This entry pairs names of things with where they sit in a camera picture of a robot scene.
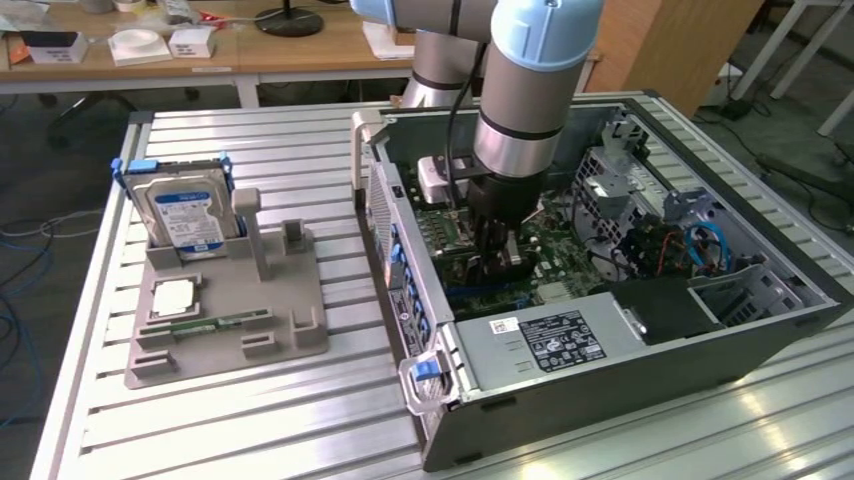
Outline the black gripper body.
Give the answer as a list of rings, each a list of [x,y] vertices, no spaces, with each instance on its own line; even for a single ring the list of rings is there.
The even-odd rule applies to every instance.
[[[471,219],[520,224],[535,210],[543,187],[543,173],[520,178],[498,174],[473,177],[467,189]]]

